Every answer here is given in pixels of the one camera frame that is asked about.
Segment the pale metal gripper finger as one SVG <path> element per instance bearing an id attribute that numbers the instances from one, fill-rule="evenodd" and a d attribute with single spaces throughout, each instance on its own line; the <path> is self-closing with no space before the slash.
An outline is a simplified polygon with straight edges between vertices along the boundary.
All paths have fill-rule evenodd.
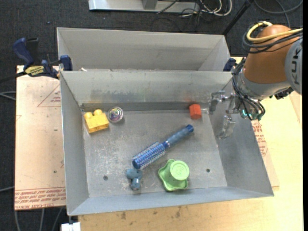
<path id="1" fill-rule="evenodd" d="M 225 139 L 232 135 L 236 122 L 231 115 L 225 115 L 223 117 L 222 127 L 218 132 L 218 139 Z"/>
<path id="2" fill-rule="evenodd" d="M 220 103 L 219 98 L 213 98 L 209 104 L 208 112 L 210 115 L 212 115 L 216 111 L 217 105 Z"/>

